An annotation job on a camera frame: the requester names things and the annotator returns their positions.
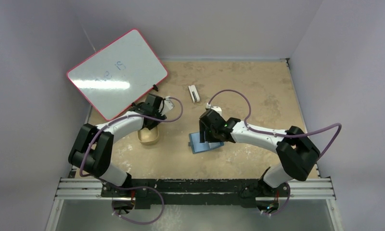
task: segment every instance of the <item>whiteboard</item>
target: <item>whiteboard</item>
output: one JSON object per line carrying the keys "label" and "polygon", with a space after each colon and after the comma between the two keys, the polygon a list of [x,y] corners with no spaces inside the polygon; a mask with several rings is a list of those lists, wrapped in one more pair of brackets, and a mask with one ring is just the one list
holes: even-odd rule
{"label": "whiteboard", "polygon": [[111,120],[163,80],[167,70],[133,29],[66,75],[93,107]]}

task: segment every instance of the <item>red border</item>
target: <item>red border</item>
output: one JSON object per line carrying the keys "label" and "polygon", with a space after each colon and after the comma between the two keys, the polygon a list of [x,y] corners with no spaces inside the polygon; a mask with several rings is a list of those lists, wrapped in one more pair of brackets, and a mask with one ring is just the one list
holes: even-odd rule
{"label": "red border", "polygon": [[[77,64],[76,66],[74,66],[73,68],[71,68],[69,71],[67,71],[66,72],[66,77],[72,82],[72,84],[79,90],[79,88],[73,83],[73,81],[69,78],[69,76],[68,76],[68,74],[69,74],[69,72],[70,71],[72,71],[73,69],[75,69],[76,67],[78,67],[79,65],[81,65],[82,63],[84,63],[85,61],[87,61],[88,59],[90,59],[91,57],[93,57],[94,55],[96,55],[97,53],[99,53],[99,52],[101,52],[101,51],[103,51],[106,47],[108,47],[108,46],[110,46],[112,43],[114,43],[114,42],[116,42],[117,40],[119,40],[121,37],[123,37],[123,36],[125,36],[126,34],[128,34],[128,33],[130,33],[131,31],[133,31],[133,30],[136,30],[139,34],[140,34],[140,36],[143,38],[143,40],[146,42],[146,44],[147,44],[147,46],[149,46],[149,48],[152,50],[152,52],[153,52],[153,54],[156,56],[156,58],[158,59],[158,61],[160,62],[160,64],[163,66],[163,68],[166,70],[166,72],[167,72],[167,75],[162,79],[162,80],[160,80],[160,81],[158,81],[158,83],[157,83],[157,85],[159,84],[159,83],[161,83],[165,78],[167,78],[167,76],[168,76],[168,70],[167,70],[167,68],[163,65],[163,63],[161,62],[161,60],[158,58],[158,56],[157,56],[157,54],[153,51],[153,49],[152,49],[152,47],[150,46],[150,44],[146,41],[146,39],[144,38],[144,36],[140,33],[140,31],[138,30],[138,29],[136,29],[136,28],[133,28],[133,29],[131,29],[131,30],[129,30],[128,32],[126,32],[126,33],[124,33],[122,36],[120,36],[120,37],[118,37],[118,38],[116,38],[113,42],[111,42],[111,43],[109,43],[109,44],[107,44],[105,47],[103,47],[102,49],[100,49],[99,51],[97,51],[96,53],[94,53],[93,55],[91,55],[91,56],[89,56],[87,59],[85,59],[84,61],[82,61],[81,63],[79,63],[79,64]],[[145,94],[147,94],[149,91],[151,91],[153,89],[153,86],[152,86],[152,88],[150,88],[150,89],[148,89],[143,95],[141,95],[138,99],[136,99],[135,101],[137,101],[137,100],[139,100],[141,97],[143,97]],[[101,114],[101,116],[105,119],[105,120],[107,120],[107,121],[111,121],[112,119],[114,119],[114,118],[116,118],[118,115],[120,115],[121,113],[123,113],[125,110],[127,110],[130,106],[131,106],[131,104],[129,104],[126,108],[124,108],[123,109],[123,111],[121,111],[119,114],[117,114],[116,116],[114,116],[113,118],[111,118],[111,119],[108,119],[108,118],[106,118],[106,117],[104,117],[103,115],[102,115],[102,113],[90,102],[90,100],[79,90],[79,92],[83,95],[83,97],[85,97],[85,99],[92,105],[92,107],[94,108],[94,109],[96,109],[96,111],[98,111],[99,112],[99,114]]]}

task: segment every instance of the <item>table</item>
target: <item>table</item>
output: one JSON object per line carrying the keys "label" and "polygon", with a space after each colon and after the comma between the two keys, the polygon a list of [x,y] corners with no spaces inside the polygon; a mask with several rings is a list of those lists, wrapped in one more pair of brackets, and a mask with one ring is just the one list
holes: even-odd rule
{"label": "table", "polygon": [[[251,102],[250,124],[267,128],[287,129],[304,122],[298,106],[286,62],[163,62],[168,77],[161,82],[160,96],[174,96],[184,105],[184,114],[174,123],[158,126],[160,140],[151,146],[142,145],[133,132],[113,146],[112,161],[133,178],[236,179],[259,178],[269,166],[279,163],[276,154],[242,143],[225,143],[210,152],[192,154],[189,133],[199,131],[198,118],[205,111],[211,96],[223,89],[243,93]],[[197,87],[201,101],[192,103],[188,86]],[[170,111],[168,118],[178,115],[180,107]],[[222,108],[225,119],[244,119],[248,106],[232,92],[217,96],[211,103]],[[106,122],[93,110],[89,123]],[[314,169],[309,178],[317,178]]]}

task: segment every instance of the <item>white wall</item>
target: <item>white wall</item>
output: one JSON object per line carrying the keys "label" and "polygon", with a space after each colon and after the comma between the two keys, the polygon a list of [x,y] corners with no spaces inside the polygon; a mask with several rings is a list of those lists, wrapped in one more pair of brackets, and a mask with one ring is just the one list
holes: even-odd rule
{"label": "white wall", "polygon": [[96,50],[138,28],[161,58],[287,58],[322,0],[71,0]]}
{"label": "white wall", "polygon": [[343,123],[319,168],[346,230],[385,231],[385,0],[324,0],[290,64],[308,130]]}
{"label": "white wall", "polygon": [[0,231],[45,229],[88,107],[65,73],[92,53],[65,0],[0,0]]}

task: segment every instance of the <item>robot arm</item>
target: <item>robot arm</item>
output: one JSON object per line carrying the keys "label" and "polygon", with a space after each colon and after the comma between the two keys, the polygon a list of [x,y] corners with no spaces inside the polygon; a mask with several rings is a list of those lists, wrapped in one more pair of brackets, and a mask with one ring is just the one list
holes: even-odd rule
{"label": "robot arm", "polygon": [[80,129],[77,139],[69,155],[70,164],[80,167],[85,151],[95,134],[106,125],[108,126],[96,141],[96,146],[90,150],[85,160],[84,170],[94,177],[103,179],[119,187],[131,186],[131,175],[111,162],[112,147],[115,142],[128,134],[143,128],[153,129],[160,122],[142,117],[149,116],[164,120],[165,114],[174,108],[170,99],[148,94],[146,101],[133,104],[118,122],[107,122],[96,126],[85,124]]}
{"label": "robot arm", "polygon": [[[288,135],[304,133],[294,126],[289,130],[249,126],[272,133]],[[247,143],[276,153],[281,163],[267,169],[261,179],[261,182],[272,188],[277,188],[291,179],[305,181],[320,156],[320,151],[307,137],[290,139],[250,131],[240,119],[229,118],[225,121],[218,107],[206,110],[200,117],[200,142],[205,141]]]}

